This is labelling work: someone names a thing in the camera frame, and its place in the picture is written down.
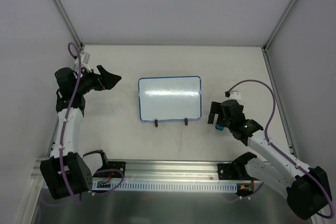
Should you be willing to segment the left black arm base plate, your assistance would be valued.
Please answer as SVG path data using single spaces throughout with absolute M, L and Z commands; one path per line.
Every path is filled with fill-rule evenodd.
M 125 175 L 125 166 L 126 162 L 108 161 L 107 166 L 104 168 L 104 170 L 108 171 L 101 173 L 101 175 L 107 179 L 122 178 Z

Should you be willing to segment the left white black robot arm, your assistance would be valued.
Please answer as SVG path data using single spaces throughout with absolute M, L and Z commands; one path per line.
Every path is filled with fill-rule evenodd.
M 58 84 L 56 111 L 58 131 L 54 149 L 41 161 L 40 171 L 53 199 L 80 195 L 92 190 L 93 176 L 108 174 L 110 165 L 103 150 L 79 153 L 80 128 L 85 112 L 85 94 L 111 90 L 122 79 L 98 65 L 98 73 L 65 67 L 55 72 Z

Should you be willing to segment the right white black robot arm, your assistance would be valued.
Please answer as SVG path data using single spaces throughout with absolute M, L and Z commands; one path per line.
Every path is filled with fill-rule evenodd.
M 303 220 L 320 215 L 325 206 L 330 208 L 328 218 L 333 218 L 326 172 L 319 166 L 310 167 L 279 148 L 259 123 L 245 117 L 243 109 L 236 100 L 211 103 L 208 124 L 215 124 L 218 130 L 228 129 L 236 140 L 253 150 L 237 157 L 223 173 L 261 181 L 283 196 L 290 209 Z

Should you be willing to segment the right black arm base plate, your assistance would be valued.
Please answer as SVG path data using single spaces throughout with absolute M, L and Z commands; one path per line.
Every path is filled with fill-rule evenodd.
M 233 164 L 217 164 L 217 174 L 219 180 L 238 180 L 239 174 Z

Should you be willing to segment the blue whiteboard eraser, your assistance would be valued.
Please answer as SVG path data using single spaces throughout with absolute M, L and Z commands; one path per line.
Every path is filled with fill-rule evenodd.
M 224 129 L 224 126 L 219 125 L 219 124 L 216 124 L 215 128 L 216 128 L 217 130 L 222 131 L 222 130 Z

